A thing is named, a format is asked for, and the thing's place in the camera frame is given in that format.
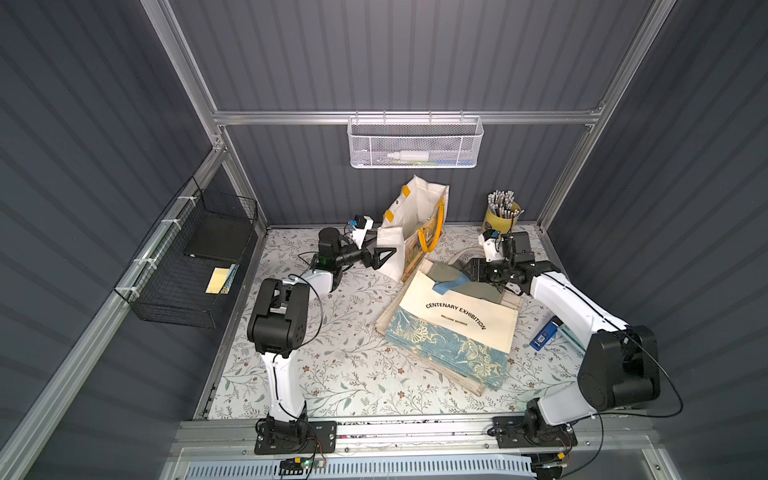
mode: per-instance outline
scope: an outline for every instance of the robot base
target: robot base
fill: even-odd
[[[525,416],[510,415],[493,417],[493,427],[488,430],[496,437],[500,449],[525,447],[575,447],[576,433],[568,425],[547,425],[538,411],[538,399],[528,402]]]
[[[280,433],[279,424],[285,424],[285,422],[279,422],[272,419],[273,428],[270,429],[270,418],[262,419],[256,423],[257,437],[256,447],[253,449],[253,453],[256,455],[283,455],[283,454],[296,454],[296,453],[312,453],[315,451],[315,442],[309,440],[299,449],[304,442],[301,442],[297,437],[292,435],[285,435]],[[294,422],[290,423],[291,427],[295,427]],[[317,439],[320,441],[320,447],[323,449],[323,453],[333,453],[336,450],[336,422],[304,422],[301,426],[304,432],[304,438],[307,435],[317,434]]]

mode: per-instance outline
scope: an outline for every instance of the mounting plate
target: mounting plate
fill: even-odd
[[[525,449],[528,447],[562,447],[563,445],[575,447],[578,445],[576,433],[572,428],[561,429],[553,427],[551,432],[541,435],[538,443],[533,443],[525,436],[523,428],[523,416],[509,415],[493,417],[493,427],[488,431],[496,437],[500,449]]]
[[[323,449],[323,453],[333,453],[336,450],[336,422],[309,422],[309,424],[313,427],[310,430],[316,432],[317,438],[320,440],[320,448]],[[266,425],[259,425],[257,431],[259,437],[253,448],[253,453],[256,455],[293,455],[315,451],[315,444],[312,442],[307,442],[304,448],[300,450],[295,450],[295,446],[283,446],[280,440],[271,442],[270,434],[266,431]]]

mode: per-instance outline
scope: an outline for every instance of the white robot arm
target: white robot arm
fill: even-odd
[[[501,244],[503,260],[473,259],[485,265],[480,275],[485,279],[479,280],[516,283],[552,310],[586,349],[576,382],[528,403],[527,438],[537,442],[553,427],[564,431],[564,424],[586,416],[658,398],[656,339],[648,328],[627,325],[573,286],[555,265],[535,261],[526,232],[508,234]]]

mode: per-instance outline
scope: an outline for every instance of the black wire basket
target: black wire basket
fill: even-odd
[[[234,265],[231,261],[185,254],[185,247],[206,217],[250,225],[250,234]],[[169,222],[152,257],[143,261],[134,288],[121,289],[118,293],[142,320],[203,328],[226,324],[256,247],[255,218],[256,201],[253,199],[198,190],[177,218]],[[231,267],[236,270],[233,270],[228,288],[219,293],[206,293],[214,269]]]

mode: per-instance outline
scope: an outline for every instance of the yellow bag handle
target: yellow bag handle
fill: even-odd
[[[427,247],[427,239],[426,235],[424,234],[424,227],[419,228],[419,242],[422,245],[422,250],[424,250],[426,253],[429,253],[437,247],[437,242],[440,240],[440,234],[442,233],[442,223],[445,219],[445,197],[441,198],[438,202],[438,209],[437,209],[437,230],[435,231],[435,238],[432,239],[432,245]]]

